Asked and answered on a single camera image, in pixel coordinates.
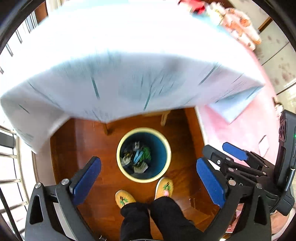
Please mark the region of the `black trouser legs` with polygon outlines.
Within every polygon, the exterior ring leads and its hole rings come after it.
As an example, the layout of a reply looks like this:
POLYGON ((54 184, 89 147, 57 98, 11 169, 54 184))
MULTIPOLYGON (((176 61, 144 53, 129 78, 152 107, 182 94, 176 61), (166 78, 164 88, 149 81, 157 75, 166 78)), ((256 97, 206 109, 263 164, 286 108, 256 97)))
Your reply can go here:
POLYGON ((120 240, 152 239, 152 219, 164 240, 200 240, 203 233, 185 218, 177 203, 170 197, 160 197, 150 205, 139 202, 121 208, 124 220, 120 240))

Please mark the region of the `teal and cream trash bin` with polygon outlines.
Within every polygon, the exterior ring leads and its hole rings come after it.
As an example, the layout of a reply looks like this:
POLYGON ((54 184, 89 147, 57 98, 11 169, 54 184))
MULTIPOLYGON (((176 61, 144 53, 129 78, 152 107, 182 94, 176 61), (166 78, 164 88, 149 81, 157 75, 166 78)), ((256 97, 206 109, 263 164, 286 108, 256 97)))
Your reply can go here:
POLYGON ((135 128, 120 140, 116 160, 126 178, 137 183, 150 183, 168 170, 170 144, 162 133, 152 128, 135 128))

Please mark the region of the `yellow knitted slipper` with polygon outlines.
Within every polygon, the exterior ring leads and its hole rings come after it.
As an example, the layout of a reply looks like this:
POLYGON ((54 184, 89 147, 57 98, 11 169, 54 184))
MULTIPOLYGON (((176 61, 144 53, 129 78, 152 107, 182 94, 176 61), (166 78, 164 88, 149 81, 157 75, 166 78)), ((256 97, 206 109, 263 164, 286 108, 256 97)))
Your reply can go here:
POLYGON ((135 198, 125 190, 118 190, 115 194, 116 204, 120 209, 130 203, 135 203, 135 198))
POLYGON ((154 199, 158 199, 161 197, 171 197, 173 194, 174 190, 174 185, 173 181, 170 180, 169 178, 162 177, 158 181, 156 185, 156 192, 155 192, 155 197, 154 199))

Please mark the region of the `cartoon print rolled quilt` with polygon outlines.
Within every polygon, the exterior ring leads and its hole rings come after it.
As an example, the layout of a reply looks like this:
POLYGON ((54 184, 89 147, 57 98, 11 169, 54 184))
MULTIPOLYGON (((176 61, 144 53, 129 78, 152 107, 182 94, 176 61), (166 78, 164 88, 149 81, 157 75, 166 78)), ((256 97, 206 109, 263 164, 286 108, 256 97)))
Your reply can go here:
POLYGON ((234 39, 254 51, 262 40, 250 17, 236 8, 224 8, 220 3, 206 6, 206 14, 214 25, 223 27, 234 39))

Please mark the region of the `right yellow knitted slipper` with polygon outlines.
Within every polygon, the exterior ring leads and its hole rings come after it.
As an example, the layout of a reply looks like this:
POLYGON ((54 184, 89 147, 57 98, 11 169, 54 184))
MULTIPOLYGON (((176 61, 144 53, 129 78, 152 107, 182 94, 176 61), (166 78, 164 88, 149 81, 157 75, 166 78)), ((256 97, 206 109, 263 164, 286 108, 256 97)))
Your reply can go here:
POLYGON ((169 178, 162 177, 158 181, 156 185, 156 192, 155 192, 155 197, 154 199, 158 199, 161 197, 171 197, 173 194, 174 190, 174 185, 173 181, 170 180, 169 178))

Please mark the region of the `blue tree pattern tablecloth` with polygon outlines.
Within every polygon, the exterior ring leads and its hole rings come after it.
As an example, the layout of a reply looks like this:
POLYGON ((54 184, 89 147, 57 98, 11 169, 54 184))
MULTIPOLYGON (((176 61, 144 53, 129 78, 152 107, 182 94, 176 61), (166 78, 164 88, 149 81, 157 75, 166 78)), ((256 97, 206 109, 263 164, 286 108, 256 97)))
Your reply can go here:
POLYGON ((4 69, 1 107, 37 152, 69 118, 109 123, 257 90, 252 52, 168 1, 69 1, 4 69))

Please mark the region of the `left yellow knitted slipper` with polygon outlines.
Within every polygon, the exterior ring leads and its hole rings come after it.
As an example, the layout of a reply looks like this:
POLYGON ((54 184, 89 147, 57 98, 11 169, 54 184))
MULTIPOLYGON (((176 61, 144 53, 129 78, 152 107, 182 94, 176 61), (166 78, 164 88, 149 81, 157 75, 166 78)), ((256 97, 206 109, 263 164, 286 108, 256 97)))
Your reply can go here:
POLYGON ((115 194, 116 204, 120 209, 130 203, 135 203, 135 198, 125 190, 118 190, 115 194))

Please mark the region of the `pink bed sheet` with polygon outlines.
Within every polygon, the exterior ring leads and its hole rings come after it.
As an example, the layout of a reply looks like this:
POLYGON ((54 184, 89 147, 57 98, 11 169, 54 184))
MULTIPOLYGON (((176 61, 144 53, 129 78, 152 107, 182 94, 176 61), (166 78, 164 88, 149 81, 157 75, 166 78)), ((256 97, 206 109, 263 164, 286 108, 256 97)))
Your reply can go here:
POLYGON ((273 103, 275 91, 263 67, 260 63, 257 65, 263 76, 264 87, 232 123, 227 123, 208 106, 196 107, 195 111, 205 145, 221 151, 223 143, 229 142, 275 164, 280 127, 273 103))

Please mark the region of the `metal window grille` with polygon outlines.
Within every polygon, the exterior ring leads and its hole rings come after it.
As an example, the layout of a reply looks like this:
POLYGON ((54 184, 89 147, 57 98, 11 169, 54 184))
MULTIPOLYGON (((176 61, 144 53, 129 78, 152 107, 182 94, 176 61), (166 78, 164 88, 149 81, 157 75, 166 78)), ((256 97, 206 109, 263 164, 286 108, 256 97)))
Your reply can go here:
MULTIPOLYGON (((38 26, 35 12, 31 12, 18 26, 1 52, 1 93, 8 83, 4 80, 13 56, 20 50, 29 33, 38 26)), ((16 134, 1 109, 1 222, 5 222, 18 240, 25 239, 25 225, 29 206, 29 189, 25 178, 34 183, 31 150, 16 134)))

